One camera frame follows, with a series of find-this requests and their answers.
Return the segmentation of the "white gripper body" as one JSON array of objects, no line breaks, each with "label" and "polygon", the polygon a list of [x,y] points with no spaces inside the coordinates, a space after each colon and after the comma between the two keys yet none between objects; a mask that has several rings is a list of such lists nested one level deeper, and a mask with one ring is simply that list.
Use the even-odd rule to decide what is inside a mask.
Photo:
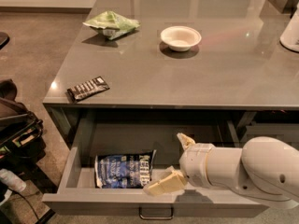
[{"label": "white gripper body", "polygon": [[194,187],[210,188],[207,177],[207,157],[215,146],[197,143],[187,147],[179,159],[180,171]]}]

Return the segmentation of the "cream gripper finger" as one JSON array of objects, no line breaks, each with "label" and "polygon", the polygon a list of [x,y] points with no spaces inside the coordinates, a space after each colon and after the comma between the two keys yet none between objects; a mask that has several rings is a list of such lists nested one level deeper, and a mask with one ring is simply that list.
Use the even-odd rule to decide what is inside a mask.
[{"label": "cream gripper finger", "polygon": [[159,175],[158,179],[151,180],[143,190],[150,196],[160,196],[185,189],[187,183],[183,173],[170,166]]},{"label": "cream gripper finger", "polygon": [[184,133],[178,133],[177,138],[184,150],[188,149],[189,147],[195,144],[195,141]]}]

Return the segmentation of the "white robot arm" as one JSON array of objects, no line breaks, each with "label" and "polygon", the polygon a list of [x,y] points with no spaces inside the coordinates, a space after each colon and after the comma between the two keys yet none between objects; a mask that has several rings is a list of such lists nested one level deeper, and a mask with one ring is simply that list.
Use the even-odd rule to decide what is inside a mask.
[{"label": "white robot arm", "polygon": [[299,151],[272,137],[250,139],[243,147],[215,147],[178,134],[179,168],[170,166],[144,191],[160,196],[185,189],[228,189],[259,204],[291,209],[299,204]]}]

